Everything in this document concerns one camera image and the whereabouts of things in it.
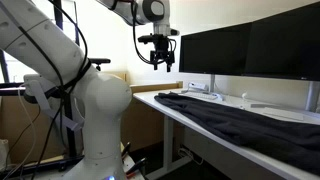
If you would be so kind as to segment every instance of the desk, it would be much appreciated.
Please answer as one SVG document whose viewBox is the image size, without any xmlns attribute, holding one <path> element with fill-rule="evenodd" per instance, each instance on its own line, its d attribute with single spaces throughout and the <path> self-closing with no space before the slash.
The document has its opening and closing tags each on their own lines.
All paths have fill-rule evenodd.
<svg viewBox="0 0 320 180">
<path fill-rule="evenodd" d="M 246 159 L 260 165 L 261 167 L 273 172 L 274 174 L 277 174 L 280 177 L 283 177 L 284 179 L 320 179 L 319 176 L 316 176 L 314 174 L 311 174 L 309 172 L 303 171 L 301 169 L 298 169 L 296 167 L 293 167 L 291 165 L 285 164 L 281 161 L 278 161 L 276 159 L 273 159 L 271 157 L 268 157 L 264 154 L 261 154 L 255 150 L 249 149 L 249 148 L 243 148 L 236 145 L 233 145 L 214 134 L 208 132 L 207 130 L 200 127 L 198 124 L 194 123 L 189 118 L 183 116 L 179 112 L 172 110 L 160 103 L 158 103 L 154 96 L 158 93 L 169 93 L 169 92 L 181 92 L 182 89 L 174 89 L 174 90 L 164 90 L 164 91 L 152 91 L 152 92 L 144 92 L 144 93 L 135 93 L 134 97 L 143 103 L 155 108 L 156 110 L 162 112 L 165 115 L 164 123 L 165 123 L 165 131 L 164 131 L 164 167 L 157 172 L 151 173 L 150 175 L 147 175 L 149 179 L 156 179 L 158 177 L 161 177 L 165 175 L 164 173 L 170 172 L 172 170 L 172 152 L 169 152 L 172 148 L 172 123 L 173 121 L 170 120 L 172 118 L 173 120 L 176 120 L 180 122 L 181 124 L 193 129 L 194 131 L 206 136 L 212 141 L 215 141 L 216 143 L 221 144 L 222 146 L 232 150 L 233 152 L 245 157 Z M 218 101 L 218 100 L 206 100 L 209 102 L 219 103 L 227 106 L 242 106 L 245 110 L 260 113 L 263 114 L 264 108 L 251 108 L 251 104 L 262 104 L 261 102 L 257 101 L 245 101 L 241 98 L 231 97 L 227 96 L 225 97 L 225 101 Z M 305 123 L 312 123 L 312 124 L 319 124 L 320 120 L 319 118 L 315 116 L 310 115 L 303 115 L 304 122 Z M 177 162 L 174 163 L 174 166 L 183 164 L 182 162 L 186 163 L 185 159 L 182 159 L 182 161 L 177 164 Z"/>
</svg>

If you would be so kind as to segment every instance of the garment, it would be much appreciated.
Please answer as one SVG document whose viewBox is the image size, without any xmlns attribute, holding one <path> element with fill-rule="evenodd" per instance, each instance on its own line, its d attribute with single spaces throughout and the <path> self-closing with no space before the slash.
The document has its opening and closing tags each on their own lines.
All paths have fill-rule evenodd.
<svg viewBox="0 0 320 180">
<path fill-rule="evenodd" d="M 320 126 L 280 121 L 174 93 L 160 93 L 155 99 L 230 143 L 320 175 Z"/>
</svg>

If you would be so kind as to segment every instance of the desk leg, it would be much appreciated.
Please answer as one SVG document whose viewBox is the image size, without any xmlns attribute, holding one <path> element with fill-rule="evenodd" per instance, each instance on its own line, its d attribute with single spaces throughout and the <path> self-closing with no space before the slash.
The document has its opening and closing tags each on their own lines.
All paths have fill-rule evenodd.
<svg viewBox="0 0 320 180">
<path fill-rule="evenodd" d="M 173 144 L 173 120 L 168 116 L 164 117 L 164 139 L 163 139 L 163 167 L 148 174 L 149 180 L 158 179 L 171 171 L 190 162 L 190 158 L 184 157 L 172 162 L 172 144 Z"/>
</svg>

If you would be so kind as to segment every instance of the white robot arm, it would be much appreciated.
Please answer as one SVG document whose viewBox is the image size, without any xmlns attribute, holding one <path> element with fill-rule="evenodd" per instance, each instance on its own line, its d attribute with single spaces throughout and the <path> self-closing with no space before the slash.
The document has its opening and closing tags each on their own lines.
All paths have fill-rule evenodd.
<svg viewBox="0 0 320 180">
<path fill-rule="evenodd" d="M 129 25 L 154 24 L 154 35 L 139 41 L 155 44 L 150 64 L 174 62 L 168 51 L 170 29 L 169 0 L 99 0 Z M 0 49 L 37 71 L 60 89 L 79 76 L 87 63 L 81 49 L 67 38 L 29 0 L 0 0 Z M 126 179 L 120 155 L 120 119 L 131 101 L 128 85 L 111 75 L 88 66 L 83 78 L 74 84 L 73 97 L 85 107 L 83 141 L 85 158 L 64 179 Z"/>
</svg>

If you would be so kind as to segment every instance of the light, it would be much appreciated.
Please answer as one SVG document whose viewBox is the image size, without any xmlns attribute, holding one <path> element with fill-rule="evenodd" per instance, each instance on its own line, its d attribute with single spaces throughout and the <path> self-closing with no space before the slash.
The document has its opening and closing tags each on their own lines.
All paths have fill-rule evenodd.
<svg viewBox="0 0 320 180">
<path fill-rule="evenodd" d="M 113 176 L 109 176 L 106 178 L 106 180 L 115 180 L 115 178 Z"/>
</svg>

